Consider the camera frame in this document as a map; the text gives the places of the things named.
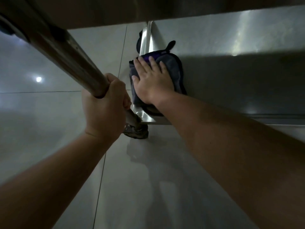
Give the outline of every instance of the person's right arm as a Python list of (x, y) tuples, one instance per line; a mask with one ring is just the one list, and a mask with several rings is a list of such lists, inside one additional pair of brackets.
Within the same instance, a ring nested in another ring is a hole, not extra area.
[(139, 98), (172, 123), (191, 154), (260, 228), (305, 225), (305, 144), (173, 91), (166, 67), (134, 60)]

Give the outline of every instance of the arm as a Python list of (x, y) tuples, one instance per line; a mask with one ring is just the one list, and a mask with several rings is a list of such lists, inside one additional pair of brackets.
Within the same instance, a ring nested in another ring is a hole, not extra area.
[(173, 124), (191, 154), (260, 228), (305, 225), (305, 144), (242, 115), (178, 94), (139, 57), (137, 95)]
[(75, 141), (0, 187), (2, 228), (51, 228), (125, 127), (125, 84), (111, 74), (106, 96), (82, 92), (87, 126)]

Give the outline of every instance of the tile floor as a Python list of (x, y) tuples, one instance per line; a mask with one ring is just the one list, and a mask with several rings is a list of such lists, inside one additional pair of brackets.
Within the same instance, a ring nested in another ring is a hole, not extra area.
[[(70, 32), (102, 72), (130, 89), (128, 61), (137, 56), (142, 26)], [(30, 45), (2, 33), (0, 69), (2, 183), (79, 135), (85, 120), (81, 86)], [(276, 129), (305, 139), (304, 127)], [(54, 228), (255, 228), (172, 126), (150, 126), (149, 133), (147, 140), (122, 135)]]

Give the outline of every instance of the person's right hand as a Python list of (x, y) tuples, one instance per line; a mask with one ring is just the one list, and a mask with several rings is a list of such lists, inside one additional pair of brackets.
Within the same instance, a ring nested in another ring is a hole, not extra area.
[(150, 66), (139, 56), (139, 60), (134, 59), (135, 69), (139, 77), (132, 76), (135, 92), (146, 104), (153, 104), (156, 95), (164, 91), (174, 91), (173, 82), (168, 74), (166, 66), (160, 62), (161, 71), (153, 57), (149, 57)]

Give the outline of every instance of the person's left arm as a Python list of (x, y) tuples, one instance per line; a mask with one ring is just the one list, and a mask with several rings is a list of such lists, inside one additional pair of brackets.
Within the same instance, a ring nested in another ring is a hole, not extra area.
[(102, 99), (82, 92), (87, 126), (76, 140), (0, 187), (2, 228), (52, 228), (125, 127), (125, 84), (106, 74)]

